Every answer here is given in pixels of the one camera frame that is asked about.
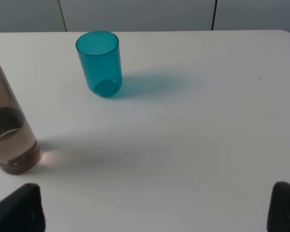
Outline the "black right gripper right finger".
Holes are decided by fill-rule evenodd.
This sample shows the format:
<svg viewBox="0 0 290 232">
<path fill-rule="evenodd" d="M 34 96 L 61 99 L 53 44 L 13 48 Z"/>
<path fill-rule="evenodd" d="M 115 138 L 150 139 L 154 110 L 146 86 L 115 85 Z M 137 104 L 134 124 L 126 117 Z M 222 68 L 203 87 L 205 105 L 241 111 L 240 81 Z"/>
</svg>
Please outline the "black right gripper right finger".
<svg viewBox="0 0 290 232">
<path fill-rule="evenodd" d="M 267 231 L 290 232 L 290 183 L 276 182 L 273 186 Z"/>
</svg>

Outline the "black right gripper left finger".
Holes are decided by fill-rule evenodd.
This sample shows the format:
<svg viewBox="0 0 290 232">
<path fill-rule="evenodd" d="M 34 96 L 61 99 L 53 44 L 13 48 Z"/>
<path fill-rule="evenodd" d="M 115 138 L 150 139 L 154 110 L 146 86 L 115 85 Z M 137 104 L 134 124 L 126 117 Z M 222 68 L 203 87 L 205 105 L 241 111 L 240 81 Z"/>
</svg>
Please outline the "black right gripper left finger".
<svg viewBox="0 0 290 232">
<path fill-rule="evenodd" d="M 0 232 L 44 232 L 40 187 L 27 183 L 0 201 Z"/>
</svg>

